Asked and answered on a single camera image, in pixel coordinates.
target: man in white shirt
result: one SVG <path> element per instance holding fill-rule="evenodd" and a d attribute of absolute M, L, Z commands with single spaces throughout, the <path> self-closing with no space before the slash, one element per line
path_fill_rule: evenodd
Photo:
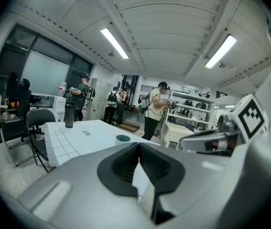
<path fill-rule="evenodd" d="M 109 116 L 108 124 L 110 125 L 112 123 L 112 119 L 117 107 L 117 103 L 120 101 L 120 95 L 117 92 L 118 92 L 118 88 L 115 86 L 113 88 L 113 91 L 109 92 L 107 96 L 107 106 L 105 110 L 105 115 L 103 117 L 103 121 L 107 122 L 107 119 Z"/>
<path fill-rule="evenodd" d="M 151 140 L 154 130 L 161 119 L 164 109 L 167 109 L 171 103 L 162 103 L 161 94 L 167 91 L 167 83 L 160 82 L 158 88 L 154 89 L 150 93 L 149 107 L 145 115 L 145 134 L 142 136 L 143 139 Z"/>

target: black pants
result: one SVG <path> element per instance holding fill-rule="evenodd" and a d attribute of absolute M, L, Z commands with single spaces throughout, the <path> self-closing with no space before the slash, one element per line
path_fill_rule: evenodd
<path fill-rule="evenodd" d="M 142 138 L 150 141 L 158 123 L 159 123 L 158 120 L 151 119 L 149 117 L 145 117 L 145 128 L 144 128 L 145 134 L 144 134 L 144 136 L 142 136 Z"/>
<path fill-rule="evenodd" d="M 108 119 L 108 116 L 109 116 L 108 124 L 111 125 L 115 110 L 116 110 L 116 107 L 113 107 L 113 106 L 106 107 L 105 116 L 103 117 L 103 121 L 107 122 L 107 119 Z"/>
<path fill-rule="evenodd" d="M 75 109 L 74 121 L 82 121 L 83 114 L 81 111 L 82 111 L 82 109 Z"/>
<path fill-rule="evenodd" d="M 124 112 L 125 107 L 126 107 L 126 105 L 124 105 L 124 104 L 118 104 L 118 106 L 117 106 L 117 121 L 116 121 L 116 123 L 118 125 L 122 124 L 122 113 Z"/>

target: metal shelf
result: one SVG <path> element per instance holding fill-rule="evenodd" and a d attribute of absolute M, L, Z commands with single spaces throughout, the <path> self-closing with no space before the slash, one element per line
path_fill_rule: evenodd
<path fill-rule="evenodd" d="M 201 112 L 205 112 L 205 113 L 211 113 L 211 111 L 209 111 L 209 110 L 206 110 L 206 109 L 199 109 L 199 108 L 191 107 L 191 106 L 187 106 L 187 105 L 177 104 L 177 106 L 180 106 L 180 107 L 183 107 L 183 108 L 194 109 L 194 110 L 201 111 Z"/>
<path fill-rule="evenodd" d="M 176 97 L 181 97 L 181 98 L 186 98 L 186 99 L 202 102 L 202 103 L 207 103 L 207 104 L 213 104 L 214 103 L 214 101 L 212 101 L 210 99 L 199 97 L 199 96 L 189 95 L 187 93 L 177 92 L 175 90 L 172 91 L 172 95 L 176 96 Z"/>
<path fill-rule="evenodd" d="M 193 120 L 184 116 L 180 116 L 177 114 L 168 114 L 168 116 L 172 116 L 172 117 L 176 117 L 176 118 L 181 118 L 181 119 L 185 119 L 185 120 L 189 120 L 189 121 L 194 121 L 194 122 L 199 122 L 199 123 L 203 123 L 203 124 L 208 124 L 208 122 L 206 121 L 202 121 L 202 120 Z"/>

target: cap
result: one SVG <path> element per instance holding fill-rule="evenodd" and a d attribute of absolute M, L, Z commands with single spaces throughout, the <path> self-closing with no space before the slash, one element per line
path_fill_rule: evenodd
<path fill-rule="evenodd" d="M 81 78 L 85 78 L 85 79 L 87 79 L 87 80 L 89 80 L 89 79 L 90 79 L 90 77 L 89 77 L 87 74 L 83 74 L 83 75 L 81 75 Z"/>

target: white shirt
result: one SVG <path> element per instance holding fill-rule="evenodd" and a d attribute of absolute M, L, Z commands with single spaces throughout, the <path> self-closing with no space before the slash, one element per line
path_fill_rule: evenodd
<path fill-rule="evenodd" d="M 110 96 L 111 93 L 115 93 L 115 91 L 112 91 L 112 92 L 109 92 L 109 93 L 108 93 L 108 96 L 107 96 L 107 99 L 106 99 L 106 101 L 107 101 L 107 106 L 106 106 L 106 107 L 109 107 L 109 106 L 110 106 L 110 105 L 108 105 L 108 99 L 109 99 L 109 96 Z M 116 93 L 116 97 L 117 97 L 116 105 L 110 106 L 110 107 L 114 107 L 114 108 L 117 107 L 117 103 L 120 101 L 120 95 L 119 95 L 118 93 Z"/>
<path fill-rule="evenodd" d="M 163 110 L 164 110 L 164 106 L 161 107 L 161 108 L 155 108 L 154 105 L 153 105 L 153 102 L 152 102 L 152 99 L 157 96 L 160 100 L 160 103 L 162 102 L 162 99 L 161 99 L 161 92 L 159 91 L 158 88 L 154 89 L 151 93 L 150 93 L 150 98 L 149 98 L 149 107 L 148 107 L 148 110 L 146 111 L 146 114 L 145 116 L 146 117 L 149 117 L 151 119 L 154 119 L 154 120 L 157 120 L 159 121 L 161 119 L 161 116 L 162 116 L 162 113 L 163 113 Z"/>

